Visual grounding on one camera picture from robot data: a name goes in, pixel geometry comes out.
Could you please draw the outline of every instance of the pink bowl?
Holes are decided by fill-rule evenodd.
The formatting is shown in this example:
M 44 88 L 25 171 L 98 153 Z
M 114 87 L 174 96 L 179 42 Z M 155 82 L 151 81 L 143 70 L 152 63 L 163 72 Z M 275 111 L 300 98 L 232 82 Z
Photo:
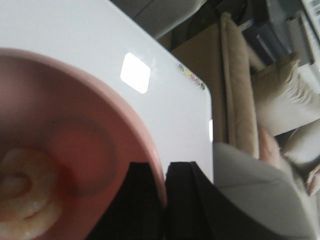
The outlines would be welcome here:
M 65 169 L 59 186 L 66 191 L 63 214 L 37 240 L 85 239 L 118 192 L 130 162 L 150 163 L 166 204 L 155 144 L 122 97 L 80 69 L 0 48 L 0 158 L 16 147 L 47 152 Z

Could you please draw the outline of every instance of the beige sofa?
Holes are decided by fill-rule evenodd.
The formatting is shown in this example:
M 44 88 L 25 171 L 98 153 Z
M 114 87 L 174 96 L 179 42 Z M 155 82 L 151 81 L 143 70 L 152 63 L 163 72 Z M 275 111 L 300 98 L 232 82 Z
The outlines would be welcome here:
M 219 152 L 214 155 L 214 184 L 242 211 L 280 236 L 320 238 L 317 196 L 308 196 L 305 179 L 296 170 L 306 163 L 288 161 L 299 146 L 299 141 L 293 142 L 299 138 L 295 133 L 320 119 L 320 97 L 297 74 L 297 56 L 292 53 L 264 66 L 228 13 L 172 53 L 207 84 L 214 145 L 228 144 L 214 148 Z M 280 158 L 280 169 L 258 160 L 262 149 L 258 124 L 272 136 L 285 133 L 282 155 L 286 159 Z

